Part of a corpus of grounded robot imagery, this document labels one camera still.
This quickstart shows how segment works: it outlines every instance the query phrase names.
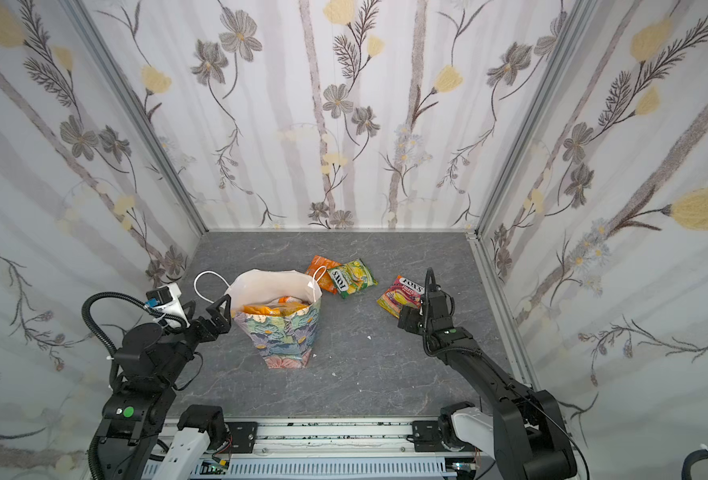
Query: floral wallpaper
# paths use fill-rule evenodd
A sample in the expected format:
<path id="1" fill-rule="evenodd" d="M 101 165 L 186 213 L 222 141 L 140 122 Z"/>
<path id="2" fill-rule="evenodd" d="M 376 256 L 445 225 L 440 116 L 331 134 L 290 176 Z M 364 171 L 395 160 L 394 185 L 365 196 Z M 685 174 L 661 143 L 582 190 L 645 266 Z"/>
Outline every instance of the floral wallpaper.
<path id="1" fill-rule="evenodd" d="M 179 279 L 199 239 L 121 112 L 57 3 L 0 0 L 0 478 L 82 477 L 110 391 L 81 304 Z"/>
<path id="2" fill-rule="evenodd" d="M 472 229 L 571 2 L 86 0 L 210 228 Z"/>
<path id="3" fill-rule="evenodd" d="M 677 477 L 708 445 L 708 1 L 598 4 L 481 239 L 592 477 Z"/>

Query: green candy packet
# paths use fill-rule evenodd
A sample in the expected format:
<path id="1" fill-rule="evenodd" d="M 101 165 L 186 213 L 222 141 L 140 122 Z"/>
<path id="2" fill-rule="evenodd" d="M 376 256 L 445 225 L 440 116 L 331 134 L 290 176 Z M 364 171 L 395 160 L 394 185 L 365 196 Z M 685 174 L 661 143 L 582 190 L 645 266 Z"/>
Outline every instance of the green candy packet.
<path id="1" fill-rule="evenodd" d="M 360 258 L 347 264 L 328 268 L 327 272 L 343 298 L 368 286 L 378 285 L 378 281 L 373 278 L 372 272 Z"/>

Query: bag handle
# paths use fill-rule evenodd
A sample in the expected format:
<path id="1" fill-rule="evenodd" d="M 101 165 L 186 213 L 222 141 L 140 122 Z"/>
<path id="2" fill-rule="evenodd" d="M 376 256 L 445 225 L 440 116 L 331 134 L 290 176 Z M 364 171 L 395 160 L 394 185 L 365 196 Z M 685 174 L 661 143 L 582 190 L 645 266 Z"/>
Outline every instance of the bag handle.
<path id="1" fill-rule="evenodd" d="M 212 300 L 210 300 L 209 298 L 207 298 L 207 297 L 206 297 L 205 295 L 203 295 L 202 293 L 199 293 L 199 291 L 196 289 L 196 281 L 199 280 L 199 278 L 200 278 L 202 275 L 204 275 L 204 274 L 213 274 L 213 275 L 217 276 L 218 278 L 220 278 L 221 280 L 223 280 L 223 282 L 225 283 L 225 286 L 226 286 L 226 289 L 227 289 L 227 290 L 228 290 L 229 288 L 231 288 L 231 284 L 228 283 L 228 282 L 226 282 L 226 281 L 225 281 L 225 278 L 223 278 L 220 274 L 217 274 L 216 272 L 213 272 L 212 270 L 205 270 L 204 272 L 201 272 L 201 273 L 200 273 L 199 275 L 197 275 L 196 278 L 194 279 L 194 291 L 195 291 L 196 294 L 199 296 L 199 298 L 202 299 L 202 300 L 204 300 L 205 302 L 213 303 Z"/>
<path id="2" fill-rule="evenodd" d="M 319 272 L 320 270 L 321 270 L 321 275 L 319 276 L 319 278 L 317 278 L 317 277 L 316 277 L 316 274 L 318 274 L 318 272 Z M 321 278 L 325 275 L 325 272 L 327 272 L 327 267 L 324 266 L 324 265 L 322 265 L 320 268 L 316 269 L 316 272 L 314 272 L 314 274 L 311 275 L 311 278 L 314 279 L 314 282 L 319 283 L 319 281 L 321 280 Z"/>

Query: candy packet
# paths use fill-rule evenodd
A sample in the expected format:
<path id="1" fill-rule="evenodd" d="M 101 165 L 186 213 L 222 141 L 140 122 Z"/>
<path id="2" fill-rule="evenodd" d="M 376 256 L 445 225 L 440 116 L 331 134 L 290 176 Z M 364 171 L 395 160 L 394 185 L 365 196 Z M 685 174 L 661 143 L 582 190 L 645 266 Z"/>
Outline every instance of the candy packet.
<path id="1" fill-rule="evenodd" d="M 372 277 L 370 269 L 359 258 L 347 264 L 334 266 L 327 272 L 343 298 L 368 286 L 378 285 L 378 281 Z"/>
<path id="2" fill-rule="evenodd" d="M 294 296 L 283 296 L 269 303 L 250 303 L 242 307 L 244 313 L 266 316 L 288 316 L 309 306 L 308 302 Z"/>
<path id="3" fill-rule="evenodd" d="M 318 268 L 320 268 L 321 266 L 329 270 L 333 266 L 340 266 L 340 263 L 336 262 L 335 260 L 330 260 L 329 258 L 324 258 L 323 256 L 316 255 L 311 261 L 311 266 L 306 269 L 306 275 L 314 276 Z M 332 278 L 330 278 L 330 274 L 328 274 L 327 272 L 325 272 L 319 279 L 319 288 L 321 288 L 322 290 L 327 290 L 330 293 L 338 292 L 338 290 L 335 288 L 335 284 L 332 283 Z"/>
<path id="4" fill-rule="evenodd" d="M 412 280 L 397 275 L 397 280 L 378 299 L 378 305 L 386 309 L 387 312 L 399 318 L 399 311 L 405 305 L 414 308 L 421 308 L 421 295 L 424 288 Z"/>

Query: gray marble surface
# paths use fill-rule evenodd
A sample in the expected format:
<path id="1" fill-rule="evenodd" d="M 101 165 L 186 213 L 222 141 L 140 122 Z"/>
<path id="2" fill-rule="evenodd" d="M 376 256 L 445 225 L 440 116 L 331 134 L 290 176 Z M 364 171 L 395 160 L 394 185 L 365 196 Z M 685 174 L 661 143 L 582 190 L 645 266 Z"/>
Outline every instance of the gray marble surface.
<path id="1" fill-rule="evenodd" d="M 237 326 L 198 351 L 199 377 L 178 393 L 170 415 L 193 403 L 220 405 L 226 416 L 437 415 L 454 402 L 478 403 L 464 379 L 440 360 L 426 357 L 419 336 L 397 328 L 378 297 L 397 274 L 423 283 L 434 268 L 437 283 L 455 297 L 456 326 L 464 326 L 504 369 L 508 360 L 471 254 L 461 233 L 209 233 L 179 282 L 181 300 L 195 297 L 193 278 L 214 270 L 231 281 L 253 268 L 305 271 L 314 255 L 345 263 L 362 258 L 379 282 L 342 299 L 324 292 L 313 356 L 302 370 L 270 370 Z M 203 276 L 199 291 L 215 299 L 224 284 Z M 181 374 L 182 385 L 198 360 Z"/>

